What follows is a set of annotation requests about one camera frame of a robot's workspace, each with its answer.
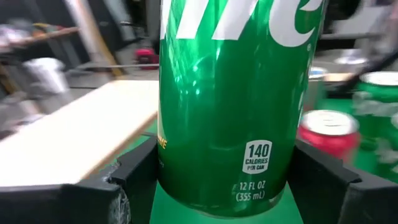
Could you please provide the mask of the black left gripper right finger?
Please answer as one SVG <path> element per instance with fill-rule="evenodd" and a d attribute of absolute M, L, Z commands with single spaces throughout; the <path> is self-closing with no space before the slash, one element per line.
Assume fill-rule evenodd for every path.
<path fill-rule="evenodd" d="M 398 184 L 301 140 L 288 183 L 304 224 L 398 224 Z"/>

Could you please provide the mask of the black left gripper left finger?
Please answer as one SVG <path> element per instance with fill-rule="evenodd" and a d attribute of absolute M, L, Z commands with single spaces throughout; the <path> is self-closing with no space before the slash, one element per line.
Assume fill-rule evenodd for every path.
<path fill-rule="evenodd" d="M 149 224 L 157 168 L 152 136 L 78 184 L 0 187 L 0 224 Z"/>

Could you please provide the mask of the red Fanta can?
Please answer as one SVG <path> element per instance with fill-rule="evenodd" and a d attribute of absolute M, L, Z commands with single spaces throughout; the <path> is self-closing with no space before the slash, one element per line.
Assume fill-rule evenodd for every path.
<path fill-rule="evenodd" d="M 347 113 L 312 110 L 303 114 L 297 137 L 313 147 L 351 163 L 359 146 L 359 124 Z"/>

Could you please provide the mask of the green Sprite can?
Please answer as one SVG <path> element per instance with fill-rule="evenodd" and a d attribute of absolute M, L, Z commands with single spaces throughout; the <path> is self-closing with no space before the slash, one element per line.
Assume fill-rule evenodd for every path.
<path fill-rule="evenodd" d="M 327 0 L 161 0 L 161 187 L 213 217 L 282 196 Z"/>
<path fill-rule="evenodd" d="M 353 115 L 360 148 L 376 154 L 376 173 L 398 183 L 398 72 L 361 75 L 353 93 Z"/>

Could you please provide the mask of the wooden shelf with black legs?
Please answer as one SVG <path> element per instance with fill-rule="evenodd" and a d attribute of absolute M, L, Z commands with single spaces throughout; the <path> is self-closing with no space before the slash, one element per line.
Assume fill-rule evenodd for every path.
<path fill-rule="evenodd" d="M 76 184 L 156 119 L 159 83 L 116 80 L 0 142 L 0 187 Z"/>

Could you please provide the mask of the green table mat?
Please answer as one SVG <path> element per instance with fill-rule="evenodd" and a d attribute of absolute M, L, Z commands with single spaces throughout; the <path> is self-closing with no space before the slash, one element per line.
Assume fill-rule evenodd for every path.
<path fill-rule="evenodd" d="M 153 133 L 140 137 L 127 147 L 124 154 L 152 136 L 154 136 Z M 375 153 L 371 151 L 357 152 L 353 167 L 380 177 L 376 173 Z M 289 184 L 278 205 L 266 213 L 249 218 L 218 219 L 204 216 L 177 203 L 157 183 L 149 224 L 304 224 L 304 222 Z"/>

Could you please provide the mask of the red black machine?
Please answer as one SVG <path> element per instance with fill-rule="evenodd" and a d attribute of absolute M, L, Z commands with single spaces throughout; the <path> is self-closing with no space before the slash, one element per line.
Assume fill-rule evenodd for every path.
<path fill-rule="evenodd" d="M 135 51 L 136 62 L 142 70 L 157 70 L 159 68 L 159 56 L 151 48 L 141 48 Z M 146 66 L 146 64 L 156 64 L 156 66 Z"/>

